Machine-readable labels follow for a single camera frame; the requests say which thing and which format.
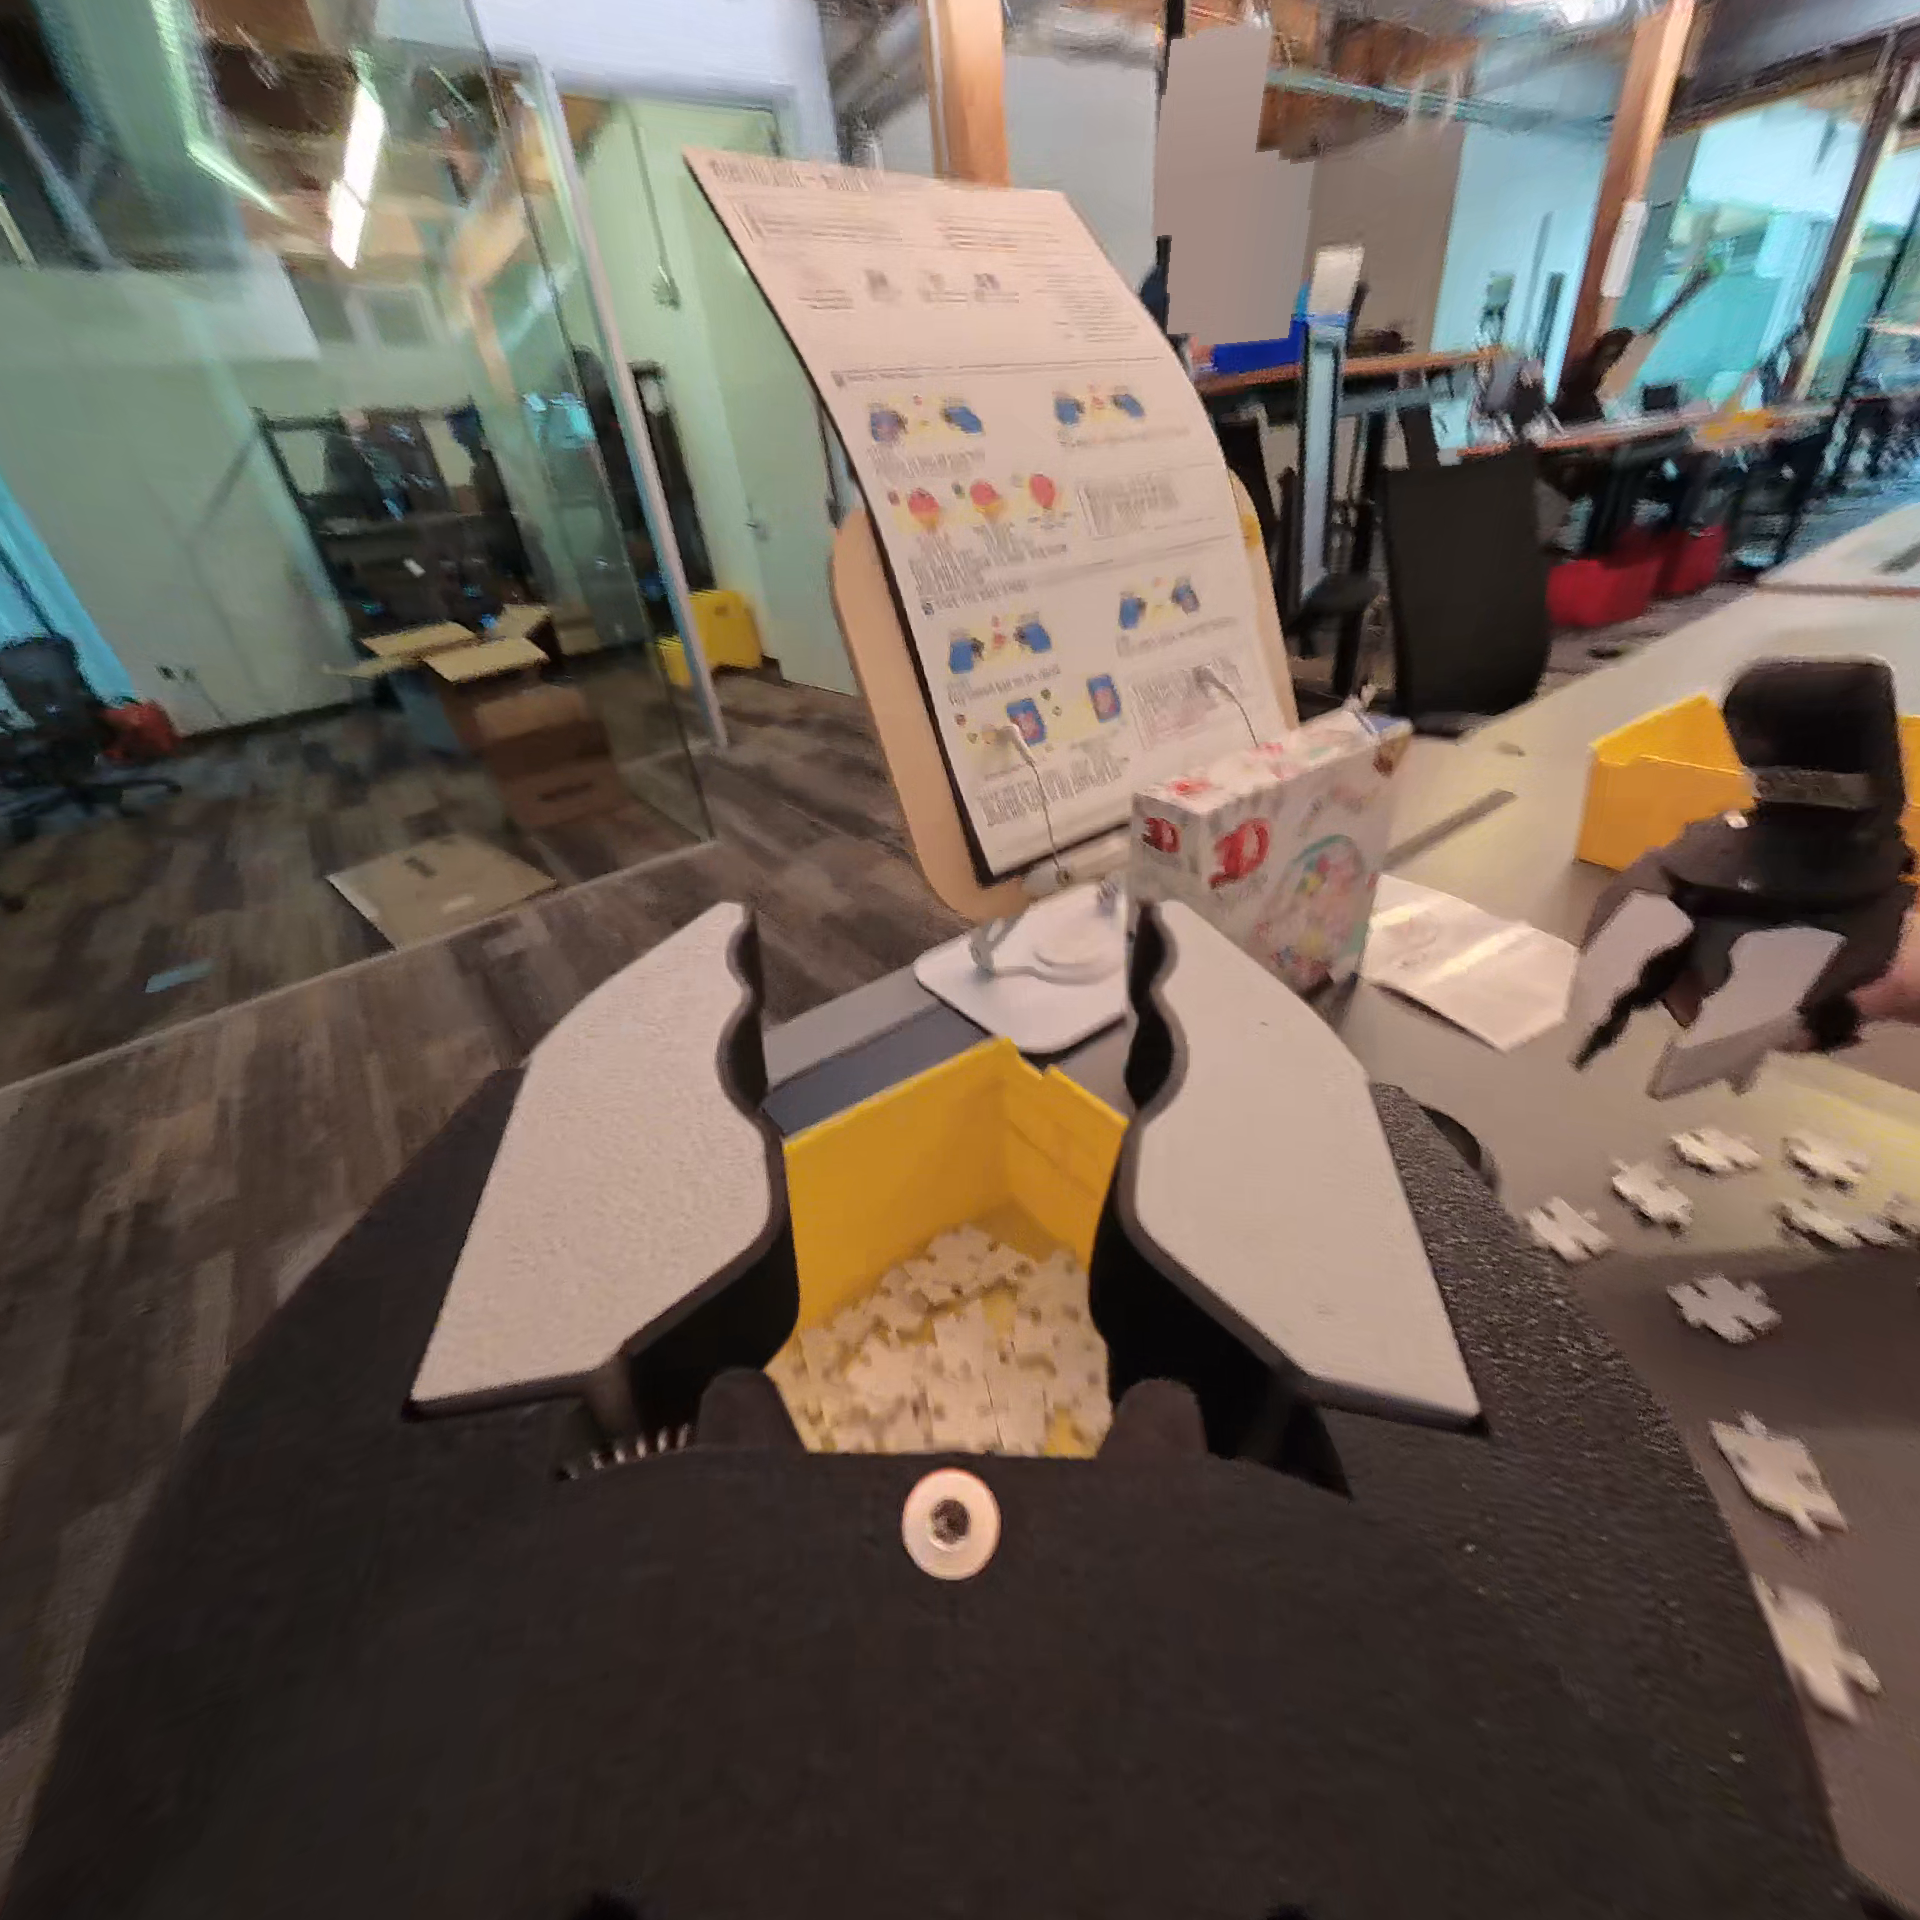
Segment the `yellow plastic bin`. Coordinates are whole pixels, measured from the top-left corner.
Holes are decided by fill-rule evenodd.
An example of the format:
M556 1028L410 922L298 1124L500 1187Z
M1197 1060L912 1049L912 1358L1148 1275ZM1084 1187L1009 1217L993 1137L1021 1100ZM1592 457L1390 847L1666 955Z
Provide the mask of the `yellow plastic bin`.
M1839 806L1839 779L1754 774L1707 694L1656 707L1592 743L1573 855L1624 872L1685 826L1758 802Z
M957 1225L1035 1254L1065 1247L1090 1274L1122 1132L1105 1100L1007 1040L806 1126L783 1142L797 1328Z

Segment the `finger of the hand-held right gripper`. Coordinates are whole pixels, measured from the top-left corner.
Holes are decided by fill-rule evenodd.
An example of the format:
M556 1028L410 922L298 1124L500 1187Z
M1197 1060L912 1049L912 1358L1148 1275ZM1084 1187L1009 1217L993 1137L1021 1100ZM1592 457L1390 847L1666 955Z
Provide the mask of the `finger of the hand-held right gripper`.
M1648 922L1646 971L1662 985L1671 1037L1646 1093L1670 1100L1709 1085L1746 1090L1769 1053L1802 1035L1806 1000L1846 935L1810 922L1745 927Z
M1693 920L1664 891L1617 884L1598 898L1565 997L1572 1069L1588 1069L1638 1009L1666 992L1690 939Z

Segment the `black office chair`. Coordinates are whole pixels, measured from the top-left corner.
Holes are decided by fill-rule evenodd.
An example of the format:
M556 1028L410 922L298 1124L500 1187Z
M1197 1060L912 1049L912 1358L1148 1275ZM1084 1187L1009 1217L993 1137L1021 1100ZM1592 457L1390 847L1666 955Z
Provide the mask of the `black office chair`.
M3 689L17 726L5 722L5 831L12 844L60 810L124 816L129 797L181 795L181 781L109 763L109 705L92 690L73 641L7 638Z

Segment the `flat cardboard sheet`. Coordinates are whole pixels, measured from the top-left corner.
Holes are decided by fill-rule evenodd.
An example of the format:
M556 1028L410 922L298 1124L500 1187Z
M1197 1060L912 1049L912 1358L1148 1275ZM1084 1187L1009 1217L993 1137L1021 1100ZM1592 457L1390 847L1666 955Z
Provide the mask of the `flat cardboard sheet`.
M556 879L484 838L444 835L327 875L387 947L427 944L540 898Z

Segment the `colourful puzzle box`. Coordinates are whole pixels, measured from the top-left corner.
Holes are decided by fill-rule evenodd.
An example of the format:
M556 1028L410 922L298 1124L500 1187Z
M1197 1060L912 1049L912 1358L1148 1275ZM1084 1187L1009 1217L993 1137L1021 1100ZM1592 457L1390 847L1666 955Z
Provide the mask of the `colourful puzzle box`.
M1132 801L1132 907L1178 900L1293 992L1356 973L1411 722L1336 707Z

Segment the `yellow floor sign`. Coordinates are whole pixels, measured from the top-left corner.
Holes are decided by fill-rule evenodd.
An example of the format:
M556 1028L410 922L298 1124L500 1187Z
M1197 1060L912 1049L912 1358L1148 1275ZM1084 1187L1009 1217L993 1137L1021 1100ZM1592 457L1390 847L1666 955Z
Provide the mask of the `yellow floor sign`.
M766 668L755 612L741 592L731 588L700 588L688 592L688 605L693 612L701 654L713 672L757 672ZM662 634L657 641L657 654L668 682L692 690L693 677L681 634Z

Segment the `closed cardboard box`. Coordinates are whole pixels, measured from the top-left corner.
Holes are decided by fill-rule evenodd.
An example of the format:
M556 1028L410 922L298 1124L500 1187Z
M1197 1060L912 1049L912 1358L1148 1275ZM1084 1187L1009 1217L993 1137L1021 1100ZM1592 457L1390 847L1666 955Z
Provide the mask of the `closed cardboard box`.
M479 695L459 709L455 730L517 830L575 826L629 797L605 722L576 686L531 682Z

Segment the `wooden easel board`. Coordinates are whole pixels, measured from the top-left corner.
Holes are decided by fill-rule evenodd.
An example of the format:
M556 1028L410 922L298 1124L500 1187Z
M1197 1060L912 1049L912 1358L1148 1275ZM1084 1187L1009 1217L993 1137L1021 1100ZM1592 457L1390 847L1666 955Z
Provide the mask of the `wooden easel board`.
M987 925L1065 887L1122 872L1124 830L1114 830L1076 847L1048 851L1012 876L977 879L964 810L951 791L936 719L914 669L914 649L899 621L871 516L862 504L851 508L831 531L828 597L896 789L908 851L946 910L968 925Z

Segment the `printed instruction sheet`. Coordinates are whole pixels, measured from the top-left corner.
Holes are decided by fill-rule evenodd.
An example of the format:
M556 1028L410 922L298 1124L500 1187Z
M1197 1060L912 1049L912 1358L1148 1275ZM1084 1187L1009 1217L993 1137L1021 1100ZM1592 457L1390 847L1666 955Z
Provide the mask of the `printed instruction sheet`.
M682 165L846 448L973 876L1293 722L1213 419L1064 193Z

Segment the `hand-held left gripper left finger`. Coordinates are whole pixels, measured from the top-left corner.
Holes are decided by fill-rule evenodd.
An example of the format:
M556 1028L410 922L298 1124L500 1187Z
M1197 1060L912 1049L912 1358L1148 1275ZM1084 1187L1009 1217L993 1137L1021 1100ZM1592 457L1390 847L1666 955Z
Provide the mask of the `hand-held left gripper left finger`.
M688 1444L707 1386L797 1328L767 1088L741 900L583 997L521 1069L411 1412L565 1402L605 1448Z

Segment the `white printed leaflet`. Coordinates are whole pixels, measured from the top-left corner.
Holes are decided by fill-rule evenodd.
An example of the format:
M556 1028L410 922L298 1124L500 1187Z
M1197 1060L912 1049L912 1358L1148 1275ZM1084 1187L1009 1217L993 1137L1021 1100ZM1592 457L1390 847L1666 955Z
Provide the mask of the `white printed leaflet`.
M1577 949L1464 898L1379 875L1360 979L1499 1053L1554 1032Z

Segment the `open cardboard box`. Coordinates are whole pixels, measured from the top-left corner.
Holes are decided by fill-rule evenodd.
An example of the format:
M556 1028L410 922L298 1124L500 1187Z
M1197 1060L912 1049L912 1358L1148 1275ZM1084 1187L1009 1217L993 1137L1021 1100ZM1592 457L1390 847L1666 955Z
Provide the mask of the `open cardboard box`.
M358 641L360 654L335 677L390 694L406 729L430 754L467 754L479 709L529 690L561 661L604 645L584 605L504 605L480 628L451 620Z

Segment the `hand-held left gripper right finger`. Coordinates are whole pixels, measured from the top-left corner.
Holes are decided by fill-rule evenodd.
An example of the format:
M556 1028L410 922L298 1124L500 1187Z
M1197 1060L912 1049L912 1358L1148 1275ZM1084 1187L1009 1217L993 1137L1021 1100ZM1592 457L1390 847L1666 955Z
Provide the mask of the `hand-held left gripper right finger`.
M1480 1402L1372 1080L1320 1013L1184 904L1137 912L1132 1113L1093 1237L1114 1409L1180 1387L1218 1457L1323 1412L1472 1429Z

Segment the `pile of puzzle pieces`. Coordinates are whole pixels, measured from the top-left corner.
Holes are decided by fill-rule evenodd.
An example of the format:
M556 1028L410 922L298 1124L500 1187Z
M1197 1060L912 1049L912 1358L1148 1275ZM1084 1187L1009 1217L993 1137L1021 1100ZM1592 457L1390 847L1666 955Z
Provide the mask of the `pile of puzzle pieces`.
M797 1328L766 1372L807 1451L1090 1457L1114 1405L1088 1269L973 1222Z

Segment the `person's right hand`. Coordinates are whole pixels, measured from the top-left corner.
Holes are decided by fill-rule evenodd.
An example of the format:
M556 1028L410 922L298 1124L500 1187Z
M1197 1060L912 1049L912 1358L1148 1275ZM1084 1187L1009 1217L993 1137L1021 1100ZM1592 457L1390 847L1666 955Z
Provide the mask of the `person's right hand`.
M1920 932L1917 904L1904 916L1899 947L1878 979L1859 985L1851 1000L1859 1027L1900 1023L1917 1027L1917 984L1920 984Z

